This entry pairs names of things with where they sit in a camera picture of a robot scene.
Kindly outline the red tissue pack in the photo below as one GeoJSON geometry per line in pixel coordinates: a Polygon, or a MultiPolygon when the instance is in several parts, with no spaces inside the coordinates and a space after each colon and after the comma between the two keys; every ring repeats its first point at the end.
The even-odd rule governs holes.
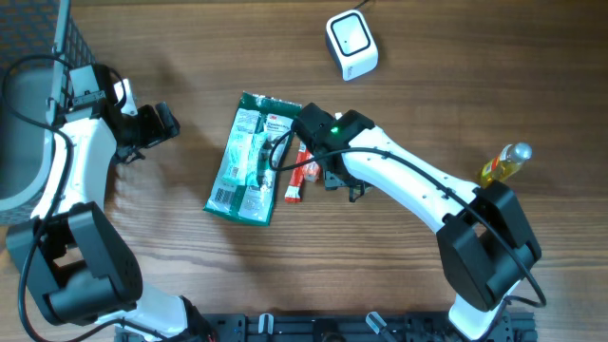
{"type": "Polygon", "coordinates": [[[312,161],[303,166],[303,175],[304,180],[308,182],[316,182],[318,181],[322,168],[318,165],[317,162],[312,161]]]}

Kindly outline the red white snack packet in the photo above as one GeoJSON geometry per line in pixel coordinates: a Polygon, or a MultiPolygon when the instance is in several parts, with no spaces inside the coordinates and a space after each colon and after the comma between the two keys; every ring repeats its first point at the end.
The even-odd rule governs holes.
{"type": "MultiPolygon", "coordinates": [[[[296,163],[306,162],[309,159],[311,159],[312,157],[313,157],[313,155],[308,150],[306,144],[304,142],[301,142],[299,144],[295,162],[296,163]]],[[[299,167],[295,168],[292,172],[291,179],[290,179],[289,185],[288,185],[286,193],[285,193],[285,201],[287,203],[301,202],[300,188],[304,182],[303,166],[299,166],[299,167]]]]}

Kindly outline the green foil packet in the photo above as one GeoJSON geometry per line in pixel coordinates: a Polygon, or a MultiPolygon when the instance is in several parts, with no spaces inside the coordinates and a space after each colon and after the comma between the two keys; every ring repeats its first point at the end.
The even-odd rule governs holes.
{"type": "Polygon", "coordinates": [[[231,221],[267,226],[275,206],[276,171],[291,144],[285,133],[301,104],[244,92],[203,210],[231,221]]]}

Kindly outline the yellow oil bottle silver cap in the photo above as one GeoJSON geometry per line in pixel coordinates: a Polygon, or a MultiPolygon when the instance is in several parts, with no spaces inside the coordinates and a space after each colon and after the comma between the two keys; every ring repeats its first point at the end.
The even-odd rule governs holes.
{"type": "Polygon", "coordinates": [[[479,184],[486,188],[493,181],[504,182],[517,173],[532,157],[532,148],[526,142],[508,144],[500,154],[488,161],[478,175],[479,184]]]}

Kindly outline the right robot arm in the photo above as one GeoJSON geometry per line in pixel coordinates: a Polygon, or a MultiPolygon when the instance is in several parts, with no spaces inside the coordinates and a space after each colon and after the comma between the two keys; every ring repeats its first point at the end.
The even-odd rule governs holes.
{"type": "Polygon", "coordinates": [[[450,327],[468,340],[487,337],[542,256],[515,193],[499,181],[483,188],[450,176],[354,110],[335,118],[307,104],[292,130],[321,166],[327,188],[364,193],[372,186],[428,227],[456,293],[447,313],[450,327]]]}

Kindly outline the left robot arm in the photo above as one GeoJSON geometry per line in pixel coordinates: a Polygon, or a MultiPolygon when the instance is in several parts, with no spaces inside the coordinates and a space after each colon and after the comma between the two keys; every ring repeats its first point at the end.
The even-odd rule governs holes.
{"type": "Polygon", "coordinates": [[[73,97],[46,124],[55,151],[44,194],[30,219],[7,235],[20,272],[17,310],[25,332],[40,339],[28,316],[32,299],[48,323],[82,326],[86,336],[113,326],[121,338],[215,340],[188,299],[143,282],[103,209],[109,165],[139,160],[145,149],[175,138],[178,120],[164,103],[125,113],[124,80],[109,66],[71,67],[68,78],[73,97]]]}

